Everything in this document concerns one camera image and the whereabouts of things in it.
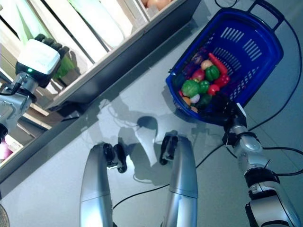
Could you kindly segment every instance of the pink object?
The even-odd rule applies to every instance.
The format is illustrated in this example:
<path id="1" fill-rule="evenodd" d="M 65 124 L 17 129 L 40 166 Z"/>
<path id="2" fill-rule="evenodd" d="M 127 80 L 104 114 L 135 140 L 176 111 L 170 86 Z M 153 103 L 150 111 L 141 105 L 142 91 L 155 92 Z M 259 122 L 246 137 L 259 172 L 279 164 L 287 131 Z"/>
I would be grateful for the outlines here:
<path id="1" fill-rule="evenodd" d="M 155 5 L 158 10 L 160 11 L 164 7 L 166 7 L 168 4 L 170 4 L 172 0 L 148 0 L 147 7 L 151 7 L 152 5 Z"/>
<path id="2" fill-rule="evenodd" d="M 198 82 L 204 80 L 205 73 L 202 69 L 198 69 L 194 72 L 193 76 L 191 79 L 198 80 Z"/>
<path id="3" fill-rule="evenodd" d="M 0 159 L 7 159 L 13 152 L 9 149 L 6 142 L 0 144 Z"/>
<path id="4" fill-rule="evenodd" d="M 144 6 L 147 6 L 148 0 L 141 0 L 141 2 L 143 3 Z"/>

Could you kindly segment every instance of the toy tomato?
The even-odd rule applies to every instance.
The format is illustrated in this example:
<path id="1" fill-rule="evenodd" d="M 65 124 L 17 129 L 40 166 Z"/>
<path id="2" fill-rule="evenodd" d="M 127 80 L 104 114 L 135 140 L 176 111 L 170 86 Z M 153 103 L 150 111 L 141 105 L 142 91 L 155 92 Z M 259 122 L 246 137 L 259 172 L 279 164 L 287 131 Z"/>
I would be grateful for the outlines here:
<path id="1" fill-rule="evenodd" d="M 191 79 L 193 79 L 196 82 L 200 82 L 200 81 L 204 80 L 204 77 L 205 77 L 204 71 L 202 69 L 198 69 L 194 72 Z"/>
<path id="2" fill-rule="evenodd" d="M 209 94 L 203 95 L 200 98 L 199 102 L 197 102 L 195 104 L 195 107 L 198 108 L 198 109 L 205 109 L 207 107 L 207 105 L 211 102 L 212 98 L 213 97 Z"/>
<path id="3" fill-rule="evenodd" d="M 218 85 L 219 87 L 224 87 L 230 81 L 230 77 L 227 74 L 222 74 L 218 79 L 214 81 L 214 84 Z"/>
<path id="4" fill-rule="evenodd" d="M 218 79 L 219 75 L 220 75 L 220 72 L 215 65 L 212 65 L 211 67 L 209 67 L 205 70 L 205 77 L 209 82 L 211 82 L 215 79 Z"/>
<path id="5" fill-rule="evenodd" d="M 205 94 L 209 89 L 209 82 L 207 80 L 203 80 L 200 82 L 199 85 L 200 85 L 199 93 Z"/>
<path id="6" fill-rule="evenodd" d="M 210 60 L 205 60 L 201 63 L 201 69 L 205 70 L 209 67 L 211 67 L 213 63 Z"/>
<path id="7" fill-rule="evenodd" d="M 220 88 L 218 85 L 212 84 L 211 86 L 209 86 L 208 94 L 210 94 L 211 96 L 214 96 L 216 94 L 216 91 L 219 91 L 219 90 L 220 90 Z"/>
<path id="8" fill-rule="evenodd" d="M 187 80 L 182 85 L 181 91 L 182 91 L 182 93 L 183 93 L 184 96 L 192 98 L 196 94 L 199 93 L 200 86 L 199 86 L 199 84 L 197 82 L 195 82 L 193 80 Z"/>

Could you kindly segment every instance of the toy vegetable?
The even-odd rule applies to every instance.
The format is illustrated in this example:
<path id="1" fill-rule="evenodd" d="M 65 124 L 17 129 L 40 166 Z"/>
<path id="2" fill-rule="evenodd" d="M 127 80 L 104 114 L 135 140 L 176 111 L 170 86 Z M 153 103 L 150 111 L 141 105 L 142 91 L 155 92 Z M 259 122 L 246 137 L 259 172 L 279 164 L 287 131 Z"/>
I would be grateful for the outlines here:
<path id="1" fill-rule="evenodd" d="M 204 71 L 202 69 L 198 69 L 194 72 L 191 79 L 194 80 L 195 82 L 200 82 L 200 81 L 204 80 L 204 77 L 205 77 Z"/>
<path id="2" fill-rule="evenodd" d="M 212 53 L 209 53 L 208 56 L 212 63 L 218 68 L 221 74 L 228 73 L 228 69 L 225 67 L 225 65 L 223 65 L 223 63 L 220 62 Z"/>
<path id="3" fill-rule="evenodd" d="M 211 96 L 214 96 L 216 94 L 216 91 L 219 91 L 219 90 L 220 90 L 220 88 L 218 85 L 212 84 L 211 86 L 209 86 L 208 94 L 210 94 Z"/>
<path id="4" fill-rule="evenodd" d="M 220 75 L 220 72 L 219 72 L 218 68 L 214 65 L 212 65 L 211 67 L 209 67 L 205 70 L 205 77 L 208 81 L 213 81 L 215 79 L 218 79 L 219 75 Z"/>
<path id="5" fill-rule="evenodd" d="M 186 102 L 187 105 L 190 105 L 191 102 L 190 102 L 190 99 L 188 97 L 182 97 L 184 102 Z"/>
<path id="6" fill-rule="evenodd" d="M 194 106 L 191 107 L 191 110 L 194 111 L 195 113 L 198 113 L 198 109 Z"/>
<path id="7" fill-rule="evenodd" d="M 199 93 L 205 94 L 208 91 L 209 82 L 207 80 L 203 80 L 202 82 L 200 82 L 199 85 L 200 85 Z"/>
<path id="8" fill-rule="evenodd" d="M 199 102 L 199 100 L 200 100 L 200 95 L 196 94 L 194 97 L 192 97 L 190 99 L 190 102 L 195 104 L 195 103 Z"/>
<path id="9" fill-rule="evenodd" d="M 204 109 L 211 102 L 211 100 L 212 96 L 209 94 L 205 94 L 200 98 L 199 102 L 195 104 L 195 107 L 198 109 Z"/>
<path id="10" fill-rule="evenodd" d="M 214 81 L 214 84 L 218 85 L 219 87 L 224 87 L 230 81 L 230 77 L 227 74 L 222 74 L 218 79 Z"/>
<path id="11" fill-rule="evenodd" d="M 211 67 L 213 63 L 210 60 L 205 60 L 201 63 L 201 69 L 205 70 L 209 67 Z"/>
<path id="12" fill-rule="evenodd" d="M 187 97 L 194 97 L 196 94 L 199 93 L 200 91 L 200 86 L 197 82 L 193 81 L 193 80 L 187 80 L 184 82 L 181 91 L 183 93 L 184 96 Z"/>

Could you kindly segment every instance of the basket handle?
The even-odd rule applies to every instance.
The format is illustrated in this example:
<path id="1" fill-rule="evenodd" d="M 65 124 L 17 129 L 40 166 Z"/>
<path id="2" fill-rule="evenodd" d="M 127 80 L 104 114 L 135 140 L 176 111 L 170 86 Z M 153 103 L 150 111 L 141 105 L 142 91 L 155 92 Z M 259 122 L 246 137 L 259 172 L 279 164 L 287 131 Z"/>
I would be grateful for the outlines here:
<path id="1" fill-rule="evenodd" d="M 273 28 L 273 30 L 276 31 L 276 29 L 284 21 L 284 15 L 277 8 L 275 8 L 273 5 L 269 4 L 265 0 L 255 0 L 254 3 L 251 5 L 251 7 L 247 10 L 247 12 L 251 13 L 252 9 L 256 5 L 260 5 L 263 8 L 267 9 L 269 12 L 271 12 L 278 19 L 278 23 Z"/>

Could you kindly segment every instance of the egg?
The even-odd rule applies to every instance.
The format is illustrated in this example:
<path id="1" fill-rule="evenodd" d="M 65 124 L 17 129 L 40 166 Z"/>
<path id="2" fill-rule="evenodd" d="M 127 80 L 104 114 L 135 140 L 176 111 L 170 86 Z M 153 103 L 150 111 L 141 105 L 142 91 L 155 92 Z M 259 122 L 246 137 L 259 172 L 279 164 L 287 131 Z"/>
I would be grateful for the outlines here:
<path id="1" fill-rule="evenodd" d="M 143 3 L 144 6 L 147 6 L 148 0 L 141 0 L 141 2 Z"/>
<path id="2" fill-rule="evenodd" d="M 163 9 L 164 7 L 166 7 L 168 4 L 170 4 L 172 0 L 148 0 L 147 2 L 147 7 L 151 7 L 153 5 L 155 5 L 158 10 L 160 11 L 161 9 Z"/>

